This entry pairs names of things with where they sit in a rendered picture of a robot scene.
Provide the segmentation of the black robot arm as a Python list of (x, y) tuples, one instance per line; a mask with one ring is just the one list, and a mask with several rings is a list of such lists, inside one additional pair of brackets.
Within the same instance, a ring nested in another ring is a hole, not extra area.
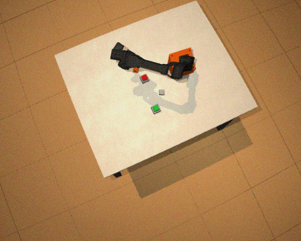
[[(160, 64), (153, 61), (142, 59), (139, 55), (135, 55), (132, 52), (126, 50), (113, 49), (110, 54), (110, 60), (120, 60), (118, 66), (123, 70), (129, 70), (130, 68), (144, 68), (147, 70), (155, 71), (161, 75), (166, 75), (172, 79), (182, 79), (185, 71), (191, 71), (194, 64), (195, 57), (183, 55), (179, 57), (179, 62), (172, 61), (168, 64)], [(172, 76), (168, 75), (169, 67), (173, 68)]]

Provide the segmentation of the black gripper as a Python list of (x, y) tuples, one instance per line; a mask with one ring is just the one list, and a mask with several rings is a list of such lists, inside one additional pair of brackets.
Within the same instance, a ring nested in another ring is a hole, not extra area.
[(123, 50), (124, 45), (122, 45), (121, 43), (117, 42), (116, 45), (113, 47), (113, 49), (117, 49), (117, 50)]

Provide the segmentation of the green button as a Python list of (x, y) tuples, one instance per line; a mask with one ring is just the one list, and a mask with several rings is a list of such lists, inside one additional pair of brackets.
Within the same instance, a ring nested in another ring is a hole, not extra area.
[(158, 104), (155, 104), (154, 106), (151, 106), (151, 110), (153, 111), (153, 114), (161, 112), (161, 109), (159, 108)]

